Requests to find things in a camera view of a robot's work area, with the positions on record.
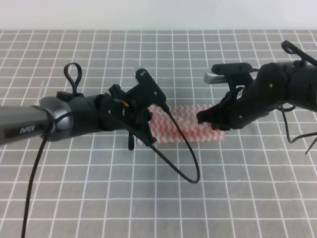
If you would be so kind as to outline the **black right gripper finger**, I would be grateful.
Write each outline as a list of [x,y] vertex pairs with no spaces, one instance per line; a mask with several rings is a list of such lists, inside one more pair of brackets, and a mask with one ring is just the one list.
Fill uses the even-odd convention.
[[212,126],[213,130],[230,130],[229,126],[222,125],[222,124],[219,124],[219,123],[212,123],[211,126]]
[[215,105],[206,110],[200,111],[196,114],[197,121],[199,124],[208,122],[211,124],[221,123],[221,106]]

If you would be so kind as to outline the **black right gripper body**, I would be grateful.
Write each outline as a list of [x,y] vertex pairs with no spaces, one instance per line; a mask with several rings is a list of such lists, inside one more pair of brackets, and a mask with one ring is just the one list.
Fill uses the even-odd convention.
[[291,62],[273,62],[251,73],[250,85],[237,86],[218,104],[222,118],[219,124],[229,126],[230,130],[242,129],[279,107],[286,100],[286,74],[291,68]]

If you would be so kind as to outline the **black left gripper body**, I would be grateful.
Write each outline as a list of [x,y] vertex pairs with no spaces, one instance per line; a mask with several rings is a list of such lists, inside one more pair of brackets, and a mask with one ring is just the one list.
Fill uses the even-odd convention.
[[118,84],[111,86],[108,93],[98,95],[95,105],[100,130],[127,130],[129,144],[132,144],[134,136],[149,144],[146,130],[150,129],[149,121],[152,119],[152,113],[149,108],[138,108],[134,101],[129,102],[127,92]]

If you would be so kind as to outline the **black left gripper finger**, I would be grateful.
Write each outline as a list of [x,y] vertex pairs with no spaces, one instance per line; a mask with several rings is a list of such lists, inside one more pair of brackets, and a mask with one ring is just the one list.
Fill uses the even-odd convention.
[[150,129],[146,130],[146,139],[150,144],[154,144],[157,142],[157,139],[152,135],[152,132]]

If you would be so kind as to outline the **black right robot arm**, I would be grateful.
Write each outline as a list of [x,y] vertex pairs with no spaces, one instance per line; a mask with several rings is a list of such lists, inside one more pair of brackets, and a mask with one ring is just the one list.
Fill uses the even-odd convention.
[[198,123],[208,122],[222,131],[242,129],[285,103],[316,112],[316,59],[287,40],[281,46],[300,60],[267,63],[259,69],[246,62],[213,65],[204,81],[227,83],[229,92],[218,104],[198,112]]

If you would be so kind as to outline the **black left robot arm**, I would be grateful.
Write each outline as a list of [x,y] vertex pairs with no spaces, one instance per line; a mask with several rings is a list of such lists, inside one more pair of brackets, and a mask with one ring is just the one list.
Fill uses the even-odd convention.
[[148,107],[158,98],[155,86],[137,85],[127,92],[114,84],[110,93],[85,97],[73,86],[45,97],[38,106],[6,106],[0,109],[0,142],[7,144],[32,136],[49,134],[54,142],[101,131],[136,131],[153,144]]

